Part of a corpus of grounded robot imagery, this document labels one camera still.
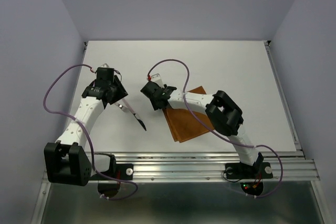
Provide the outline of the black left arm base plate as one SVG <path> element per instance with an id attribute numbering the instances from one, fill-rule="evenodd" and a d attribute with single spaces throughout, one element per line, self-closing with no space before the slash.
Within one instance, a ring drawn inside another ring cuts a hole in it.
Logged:
<path id="1" fill-rule="evenodd" d="M 133 179 L 133 164 L 119 163 L 113 154 L 98 153 L 94 158 L 96 168 L 102 174 L 121 180 Z"/>

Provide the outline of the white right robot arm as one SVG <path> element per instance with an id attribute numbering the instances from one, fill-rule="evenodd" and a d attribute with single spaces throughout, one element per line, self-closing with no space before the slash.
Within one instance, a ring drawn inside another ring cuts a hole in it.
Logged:
<path id="1" fill-rule="evenodd" d="M 206 115 L 218 136 L 225 136 L 224 140 L 234 146 L 243 174 L 253 177 L 260 172 L 263 157 L 245 132 L 242 110 L 224 91 L 197 94 L 148 81 L 141 93 L 149 98 L 154 110 L 185 109 L 192 115 Z"/>

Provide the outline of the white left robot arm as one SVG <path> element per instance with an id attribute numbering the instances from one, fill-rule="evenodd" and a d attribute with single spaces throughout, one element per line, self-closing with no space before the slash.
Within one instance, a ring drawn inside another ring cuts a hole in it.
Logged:
<path id="1" fill-rule="evenodd" d="M 48 180 L 51 183 L 85 186 L 93 173 L 92 159 L 85 152 L 90 131 L 106 109 L 128 94 L 107 64 L 94 71 L 96 78 L 84 89 L 75 115 L 55 142 L 44 148 Z"/>

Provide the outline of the orange brown cloth napkin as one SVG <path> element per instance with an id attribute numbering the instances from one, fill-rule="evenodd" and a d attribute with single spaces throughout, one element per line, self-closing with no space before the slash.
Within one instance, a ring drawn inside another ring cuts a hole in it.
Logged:
<path id="1" fill-rule="evenodd" d="M 211 99 L 202 86 L 187 93 L 172 92 L 163 112 L 174 141 L 182 143 L 214 129 L 205 112 Z"/>

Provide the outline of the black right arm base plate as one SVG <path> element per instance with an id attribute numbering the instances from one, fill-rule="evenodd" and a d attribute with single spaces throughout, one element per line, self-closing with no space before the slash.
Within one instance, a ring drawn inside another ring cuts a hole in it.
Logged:
<path id="1" fill-rule="evenodd" d="M 272 169 L 269 162 L 262 162 L 258 166 L 248 166 L 243 163 L 225 164 L 226 178 L 235 179 L 271 179 L 273 178 Z"/>

